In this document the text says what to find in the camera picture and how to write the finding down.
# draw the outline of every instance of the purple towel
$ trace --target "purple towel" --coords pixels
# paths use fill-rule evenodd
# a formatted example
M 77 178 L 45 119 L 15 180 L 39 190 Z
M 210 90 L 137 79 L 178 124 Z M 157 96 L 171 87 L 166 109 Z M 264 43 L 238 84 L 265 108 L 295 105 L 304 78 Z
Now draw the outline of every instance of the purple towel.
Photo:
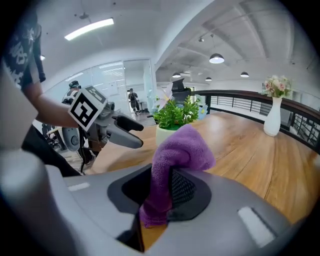
M 172 208 L 169 192 L 171 166 L 205 171 L 215 166 L 216 160 L 201 135 L 190 124 L 182 126 L 155 151 L 152 159 L 150 194 L 139 210 L 146 227 L 167 223 L 167 212 Z

